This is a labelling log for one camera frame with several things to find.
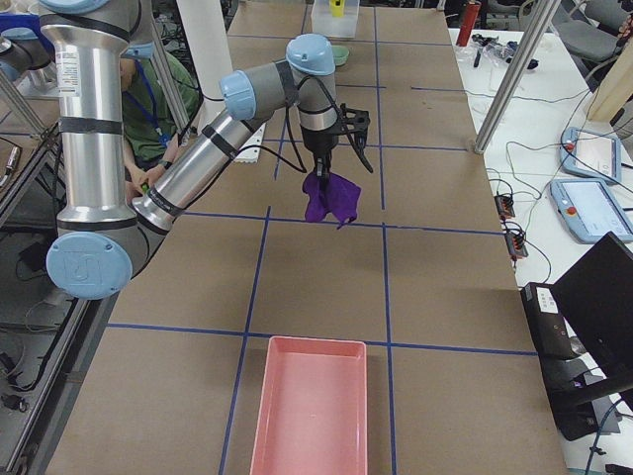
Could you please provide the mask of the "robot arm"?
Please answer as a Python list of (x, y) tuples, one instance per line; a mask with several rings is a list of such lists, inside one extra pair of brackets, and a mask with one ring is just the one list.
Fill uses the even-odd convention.
[(41, 30), (55, 51), (66, 185), (45, 267), (79, 299), (119, 293), (278, 110), (297, 109), (314, 158), (312, 168), (295, 163), (305, 175), (306, 220), (348, 225), (357, 217), (361, 190), (332, 172), (331, 154), (347, 138), (362, 155), (370, 119), (337, 102), (326, 37), (297, 36), (282, 59), (223, 77), (223, 109), (185, 148), (166, 81), (150, 62), (151, 24), (147, 1), (41, 5)]

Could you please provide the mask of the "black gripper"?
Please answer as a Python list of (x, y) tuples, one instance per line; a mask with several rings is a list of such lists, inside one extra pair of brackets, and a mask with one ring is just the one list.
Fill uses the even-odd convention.
[(348, 108), (345, 103), (337, 115), (332, 107), (322, 114), (300, 111), (300, 127), (307, 150), (315, 157), (315, 175), (320, 184), (327, 184), (330, 176), (331, 156), (328, 155), (344, 137), (369, 172), (374, 168), (365, 155), (365, 146), (370, 125), (370, 114), (366, 110)]

